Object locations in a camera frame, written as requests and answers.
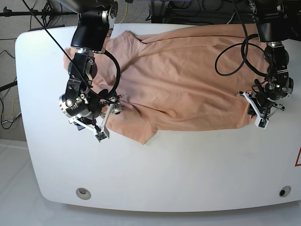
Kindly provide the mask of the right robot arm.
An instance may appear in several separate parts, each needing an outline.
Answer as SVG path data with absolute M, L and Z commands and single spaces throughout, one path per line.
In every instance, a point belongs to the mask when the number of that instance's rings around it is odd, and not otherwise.
M 88 129 L 98 141 L 110 136 L 106 123 L 110 114 L 122 110 L 116 89 L 121 71 L 116 58 L 106 50 L 113 31 L 118 3 L 114 0 L 61 0 L 60 3 L 78 15 L 78 25 L 71 46 L 77 52 L 68 64 L 69 80 L 59 99 L 62 112 L 78 130 Z M 116 67 L 111 90 L 93 91 L 97 73 L 95 54 L 104 54 Z

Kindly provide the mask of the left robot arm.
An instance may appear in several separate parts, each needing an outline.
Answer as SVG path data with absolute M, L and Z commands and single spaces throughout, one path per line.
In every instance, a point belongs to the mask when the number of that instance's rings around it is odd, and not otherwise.
M 266 73 L 261 73 L 263 81 L 255 79 L 252 92 L 240 92 L 249 103 L 248 114 L 256 116 L 255 125 L 266 128 L 270 117 L 274 114 L 272 108 L 284 110 L 277 101 L 293 92 L 293 79 L 287 69 L 289 55 L 283 41 L 288 39 L 285 24 L 285 10 L 281 0 L 251 0 L 249 2 L 257 33 L 249 35 L 249 39 L 258 38 L 266 44 L 263 51 L 268 63 Z

